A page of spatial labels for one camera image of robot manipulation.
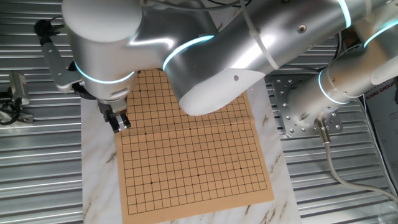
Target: bolt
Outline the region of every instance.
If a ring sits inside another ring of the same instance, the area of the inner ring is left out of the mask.
[[[306,25],[299,25],[299,27],[297,28],[297,32],[299,34],[303,34],[305,31],[307,30],[307,26]]]

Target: cable connector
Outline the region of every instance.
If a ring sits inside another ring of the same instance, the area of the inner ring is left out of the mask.
[[[321,136],[323,144],[324,145],[329,144],[330,136],[329,136],[328,127],[326,126],[326,123],[325,123],[325,118],[317,118],[315,120],[315,122],[317,123],[318,129],[320,131],[320,136]]]

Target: wooden go board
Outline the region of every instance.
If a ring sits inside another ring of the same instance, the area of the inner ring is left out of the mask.
[[[123,223],[153,224],[274,199],[246,93],[189,116],[166,75],[142,71],[117,133]]]

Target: metal mounting plate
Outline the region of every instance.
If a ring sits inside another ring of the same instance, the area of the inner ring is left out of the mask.
[[[301,138],[310,136],[319,136],[318,128],[314,125],[311,127],[304,126],[294,118],[289,111],[287,103],[287,95],[289,91],[298,83],[304,82],[312,78],[311,75],[275,75],[266,77],[267,82],[272,84],[274,88],[275,98],[277,100],[277,108],[282,117],[285,135],[290,138]],[[326,125],[330,134],[338,134],[343,132],[343,125],[340,116],[333,108],[330,108],[331,116],[326,119]]]

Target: metal bracket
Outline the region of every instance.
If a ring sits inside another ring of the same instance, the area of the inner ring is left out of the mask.
[[[300,124],[299,118],[294,118],[292,113],[289,111],[289,105],[287,103],[289,91],[298,83],[304,82],[311,77],[312,76],[309,75],[278,75],[266,77],[267,81],[272,83],[272,86],[274,87],[277,108],[280,111],[283,121],[285,135],[290,138],[319,136],[318,127],[315,124],[312,127]],[[342,133],[343,125],[337,110],[334,111],[333,108],[330,108],[330,110],[331,116],[325,120],[326,128],[330,134]]]
[[[72,88],[72,84],[81,81],[81,75],[78,72],[71,72],[65,69],[60,53],[53,42],[44,44],[42,51],[57,88],[63,93],[68,93]]]
[[[21,112],[18,121],[33,124],[33,114]]]

